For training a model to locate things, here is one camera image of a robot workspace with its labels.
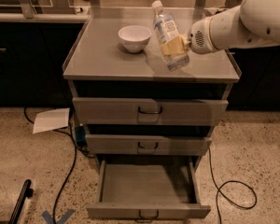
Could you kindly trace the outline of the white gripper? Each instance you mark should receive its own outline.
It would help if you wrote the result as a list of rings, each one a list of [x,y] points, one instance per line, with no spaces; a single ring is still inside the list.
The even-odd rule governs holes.
[[[194,22],[188,32],[188,36],[179,35],[161,45],[163,55],[180,55],[186,53],[189,48],[198,54],[217,52],[211,37],[211,17],[206,17]]]

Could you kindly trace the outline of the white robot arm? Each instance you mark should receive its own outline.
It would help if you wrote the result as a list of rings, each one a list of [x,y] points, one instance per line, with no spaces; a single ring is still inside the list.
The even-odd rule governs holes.
[[[206,54],[279,45],[280,0],[242,0],[237,7],[194,22],[186,36],[161,45],[161,52],[181,54],[191,49]]]

